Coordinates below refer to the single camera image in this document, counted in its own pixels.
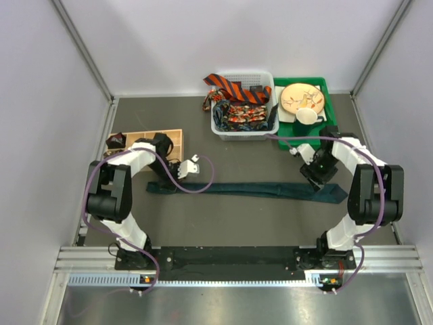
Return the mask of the dark teal necktie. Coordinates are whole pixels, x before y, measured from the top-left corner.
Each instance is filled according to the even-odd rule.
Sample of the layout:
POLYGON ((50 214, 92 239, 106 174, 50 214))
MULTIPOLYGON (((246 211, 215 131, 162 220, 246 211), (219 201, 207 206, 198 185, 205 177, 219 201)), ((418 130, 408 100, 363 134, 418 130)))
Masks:
POLYGON ((214 194, 227 196, 248 196, 257 198, 278 198, 340 204, 348 193, 338 184, 331 183, 315 191, 308 183, 296 182, 244 182, 244 183, 183 183, 177 186, 162 186, 156 181, 147 183, 146 191, 152 194, 214 194))

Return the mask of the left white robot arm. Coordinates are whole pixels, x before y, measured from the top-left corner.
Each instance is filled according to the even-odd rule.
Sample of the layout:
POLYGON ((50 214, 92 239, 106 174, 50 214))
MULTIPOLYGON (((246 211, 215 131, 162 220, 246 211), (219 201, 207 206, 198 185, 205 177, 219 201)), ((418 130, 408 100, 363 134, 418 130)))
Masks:
POLYGON ((115 269, 151 269, 153 250, 150 237, 138 226, 131 209, 133 205, 132 178, 145 167, 158 176, 158 185, 169 190, 178 180, 179 162, 167 157, 174 148, 170 137, 156 133, 153 138, 139 138, 123 155, 96 168, 98 161, 89 166, 94 173, 85 210, 99 220, 104 229, 115 235, 118 252, 115 269))

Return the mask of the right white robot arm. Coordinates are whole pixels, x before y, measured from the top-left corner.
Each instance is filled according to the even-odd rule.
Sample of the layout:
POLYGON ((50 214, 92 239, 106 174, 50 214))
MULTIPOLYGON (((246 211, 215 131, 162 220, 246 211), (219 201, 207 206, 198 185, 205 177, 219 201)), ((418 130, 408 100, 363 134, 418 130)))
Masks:
POLYGON ((301 174, 319 192, 337 173, 342 163, 352 175, 347 213, 341 221, 317 240, 316 260, 333 267, 362 238, 403 216, 404 171, 376 158, 352 133, 337 127, 319 132, 320 147, 300 144, 297 152, 304 164, 301 174))

